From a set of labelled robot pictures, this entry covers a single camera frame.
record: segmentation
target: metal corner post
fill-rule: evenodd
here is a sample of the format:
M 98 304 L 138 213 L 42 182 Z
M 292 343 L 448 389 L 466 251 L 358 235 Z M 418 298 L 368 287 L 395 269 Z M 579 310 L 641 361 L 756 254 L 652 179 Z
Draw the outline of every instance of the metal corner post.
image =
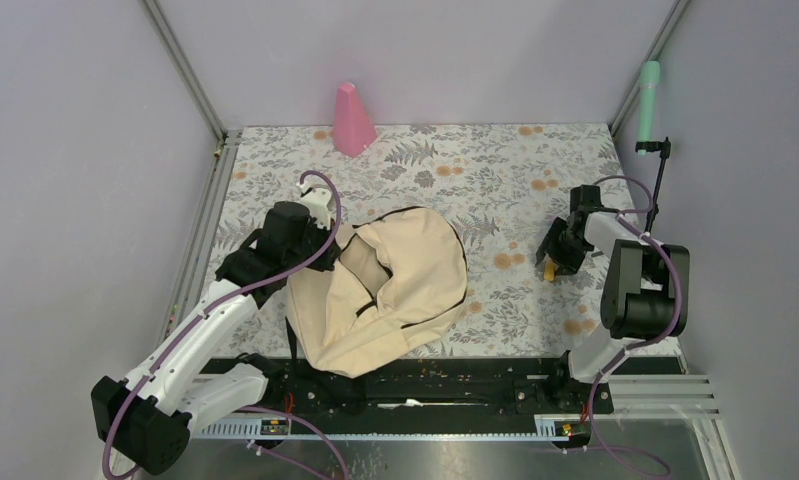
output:
M 682 20 L 682 17 L 684 16 L 690 4 L 691 0 L 675 0 L 673 7 L 670 9 L 670 12 L 664 19 L 664 23 L 658 30 L 658 34 L 655 36 L 655 40 L 652 41 L 652 46 L 649 47 L 649 52 L 646 54 L 646 57 L 644 57 L 640 65 L 643 65 L 648 61 L 659 60 L 661 58 L 661 54 L 664 53 L 664 48 L 667 46 L 667 42 L 670 40 L 670 37 L 673 35 L 673 32 L 676 30 L 676 27 L 679 25 L 679 22 Z M 629 115 L 631 115 L 634 107 L 637 105 L 639 76 L 640 66 L 638 66 L 638 70 L 635 72 L 632 81 L 629 83 L 629 88 L 626 90 L 626 97 L 623 99 L 623 103 L 617 107 L 617 111 L 614 113 L 614 117 L 609 123 L 611 138 L 614 140 L 617 139 L 617 134 L 620 132 L 623 124 L 626 122 L 626 120 L 628 120 Z
M 181 45 L 178 43 L 175 33 L 169 26 L 169 22 L 160 4 L 157 0 L 140 0 L 140 3 L 149 15 L 149 19 L 152 21 L 152 25 L 155 27 L 161 39 L 161 43 L 172 59 L 172 63 L 175 69 L 178 70 L 181 79 L 184 80 L 184 86 L 187 87 L 190 96 L 193 97 L 193 101 L 196 102 L 196 106 L 205 119 L 205 123 L 207 123 L 208 128 L 210 128 L 216 139 L 222 142 L 225 139 L 225 127 L 216 115 L 216 111 L 214 111 L 213 105 L 211 105 L 205 91 L 202 89 L 202 85 L 196 77 L 196 72 L 194 72 L 193 67 L 190 66 L 190 62 L 187 60 L 184 50 L 181 49 Z

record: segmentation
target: yellow object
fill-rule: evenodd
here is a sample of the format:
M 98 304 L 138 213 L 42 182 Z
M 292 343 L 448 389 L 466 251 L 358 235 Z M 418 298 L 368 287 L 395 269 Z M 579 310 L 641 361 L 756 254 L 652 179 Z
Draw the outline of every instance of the yellow object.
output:
M 546 257 L 546 265 L 543 267 L 543 279 L 547 282 L 555 280 L 555 262 Z

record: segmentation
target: stainless steel surface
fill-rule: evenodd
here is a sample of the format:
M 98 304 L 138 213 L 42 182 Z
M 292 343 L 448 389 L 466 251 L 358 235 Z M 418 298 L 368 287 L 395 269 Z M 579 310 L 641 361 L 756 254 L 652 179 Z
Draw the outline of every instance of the stainless steel surface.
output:
M 626 420 L 598 422 L 611 444 L 649 450 L 673 468 L 675 480 L 708 478 L 694 431 L 682 420 Z M 639 478 L 617 465 L 605 452 L 562 455 L 544 443 L 522 442 L 337 442 L 352 478 L 407 479 L 582 479 Z M 193 479 L 311 479 L 294 466 L 267 456 L 257 457 L 242 441 L 194 440 L 181 459 L 163 475 L 138 478 Z M 321 442 L 288 441 L 275 450 L 302 461 L 333 478 L 340 468 Z M 658 472 L 642 458 L 627 457 L 635 465 Z
M 690 2 L 691 0 L 676 0 L 676 3 L 673 4 L 673 8 L 670 9 L 670 13 L 667 14 L 667 18 L 664 19 L 664 24 L 661 25 L 661 28 L 658 30 L 655 40 L 652 41 L 652 46 L 649 47 L 649 52 L 646 54 L 646 57 L 644 57 L 641 65 L 650 60 L 659 60 L 661 58 L 661 53 L 664 51 L 664 47 L 667 46 L 667 42 L 670 40 L 670 37 L 672 36 L 673 31 L 676 29 L 676 26 L 678 26 L 679 22 L 682 20 L 685 11 L 687 11 L 688 6 L 690 5 Z M 617 138 L 617 133 L 620 131 L 620 128 L 629 118 L 629 115 L 631 115 L 635 105 L 637 105 L 636 100 L 639 78 L 640 67 L 638 67 L 634 79 L 629 84 L 629 89 L 626 91 L 626 98 L 623 99 L 623 103 L 617 107 L 617 112 L 614 114 L 614 117 L 611 120 L 611 138 Z
M 225 127 L 214 111 L 213 105 L 211 105 L 210 100 L 208 100 L 208 96 L 205 94 L 204 89 L 202 89 L 202 85 L 196 77 L 196 72 L 193 71 L 193 67 L 191 67 L 190 62 L 187 61 L 187 57 L 184 55 L 184 51 L 181 49 L 178 39 L 175 38 L 175 33 L 173 33 L 172 28 L 169 26 L 166 15 L 164 15 L 157 0 L 142 0 L 141 3 L 146 7 L 146 13 L 149 15 L 149 19 L 152 21 L 155 30 L 157 30 L 161 43 L 172 59 L 172 63 L 175 69 L 178 70 L 181 79 L 184 80 L 187 91 L 190 92 L 190 96 L 193 98 L 193 101 L 196 102 L 196 106 L 199 107 L 202 118 L 204 118 L 205 123 L 217 140 L 222 140 Z

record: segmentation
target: pink object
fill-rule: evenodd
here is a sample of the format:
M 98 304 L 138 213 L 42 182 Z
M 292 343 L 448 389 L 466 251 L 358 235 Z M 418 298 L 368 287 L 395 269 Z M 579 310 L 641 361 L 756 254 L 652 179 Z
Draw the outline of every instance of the pink object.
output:
M 377 137 L 355 86 L 349 82 L 340 85 L 334 101 L 334 147 L 350 157 L 357 157 Z

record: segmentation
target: floral patterned mat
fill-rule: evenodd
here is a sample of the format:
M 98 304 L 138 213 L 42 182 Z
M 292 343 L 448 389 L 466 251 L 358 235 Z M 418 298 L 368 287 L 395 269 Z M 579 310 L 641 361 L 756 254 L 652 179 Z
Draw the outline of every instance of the floral patterned mat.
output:
M 458 231 L 470 269 L 469 305 L 446 336 L 410 356 L 557 356 L 599 321 L 608 259 L 588 257 L 578 275 L 542 279 L 535 251 L 569 190 L 620 174 L 608 128 L 566 125 L 397 125 L 378 127 L 361 156 L 334 149 L 320 127 L 243 131 L 205 288 L 222 259 L 279 200 L 298 198 L 299 174 L 317 169 L 341 193 L 344 222 L 364 223 L 411 205 L 434 208 Z M 603 203 L 632 206 L 622 181 L 603 184 Z M 289 356 L 284 295 L 275 295 L 217 356 Z M 677 340 L 642 354 L 678 355 Z

